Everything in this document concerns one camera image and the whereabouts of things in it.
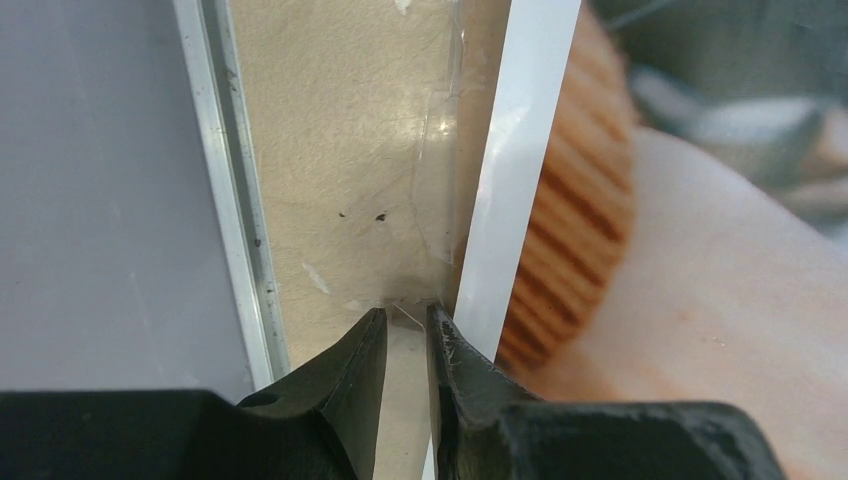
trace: beige surface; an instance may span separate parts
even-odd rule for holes
[[[403,14],[392,0],[232,2],[295,367],[368,307],[437,296],[449,276],[428,253],[412,186],[428,102],[445,89],[450,5],[406,3]],[[447,210],[451,172],[427,172],[428,208]],[[417,479],[429,433],[423,335],[389,337],[375,478]]]

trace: white plastic strip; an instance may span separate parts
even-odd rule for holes
[[[513,0],[454,321],[494,359],[580,0]],[[423,480],[435,478],[432,440]]]
[[[203,9],[199,0],[175,0],[174,7],[250,373],[254,387],[259,389],[274,381],[272,359],[253,280],[250,243],[239,208]]]

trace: blurred background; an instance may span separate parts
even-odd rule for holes
[[[594,0],[646,124],[848,248],[848,3]]]

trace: gray surface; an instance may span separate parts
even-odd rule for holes
[[[252,381],[167,0],[0,2],[0,389]]]

